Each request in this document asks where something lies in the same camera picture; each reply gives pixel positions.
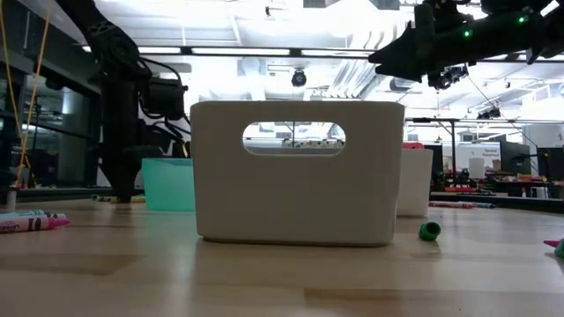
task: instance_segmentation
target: security camera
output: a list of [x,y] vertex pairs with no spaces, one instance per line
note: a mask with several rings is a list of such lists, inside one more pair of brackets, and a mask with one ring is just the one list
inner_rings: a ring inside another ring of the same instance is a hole
[[304,73],[303,70],[296,70],[293,73],[292,86],[302,87],[307,83],[307,81],[308,81],[308,78],[306,77],[306,73]]

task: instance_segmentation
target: ceiling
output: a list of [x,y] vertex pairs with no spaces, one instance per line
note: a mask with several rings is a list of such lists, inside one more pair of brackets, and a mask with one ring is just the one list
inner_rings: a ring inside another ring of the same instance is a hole
[[[20,0],[46,15],[49,1]],[[413,0],[96,0],[100,11],[139,46],[378,49],[396,39],[412,17]],[[477,1],[460,10],[482,18]],[[84,37],[56,6],[53,22],[80,44]],[[425,84],[376,76],[364,60],[152,56],[173,65],[190,86],[190,100],[355,99],[399,101],[408,116],[473,116],[487,106],[486,95],[507,117],[521,117],[523,103],[537,91],[562,99],[564,63],[479,63],[471,80],[437,93]],[[290,78],[303,69],[308,83]],[[546,119],[554,119],[545,114]]]

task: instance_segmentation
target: teal plastic bin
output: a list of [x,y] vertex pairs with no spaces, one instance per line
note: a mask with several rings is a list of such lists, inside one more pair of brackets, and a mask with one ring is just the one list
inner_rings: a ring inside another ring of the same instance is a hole
[[149,210],[196,211],[190,158],[144,158],[143,181]]

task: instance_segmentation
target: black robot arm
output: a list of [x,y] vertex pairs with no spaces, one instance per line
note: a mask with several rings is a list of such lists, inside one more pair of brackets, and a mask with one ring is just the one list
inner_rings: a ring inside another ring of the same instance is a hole
[[[186,157],[189,146],[169,121],[188,120],[183,104],[187,87],[182,86],[180,75],[173,69],[177,79],[154,77],[147,63],[156,62],[141,57],[135,42],[105,18],[93,0],[56,2],[85,36],[98,61],[95,78],[100,82],[102,104],[100,168],[120,201],[126,203],[133,195],[142,158],[162,156],[162,149],[168,149],[171,140],[173,153]],[[169,131],[147,126],[138,118],[139,105],[147,117],[163,119]]]
[[465,64],[497,55],[527,52],[527,63],[564,51],[564,0],[547,14],[552,0],[482,0],[488,17],[473,20],[456,9],[463,0],[426,0],[415,7],[400,38],[374,52],[368,61],[380,64],[376,73],[422,81],[447,89],[468,75]]

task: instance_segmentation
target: table surface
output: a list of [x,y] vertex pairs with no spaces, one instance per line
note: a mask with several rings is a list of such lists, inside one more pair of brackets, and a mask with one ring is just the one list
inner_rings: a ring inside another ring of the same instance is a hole
[[90,201],[20,204],[72,225],[0,236],[2,316],[562,316],[564,217],[431,209],[380,248],[201,241],[193,213]]

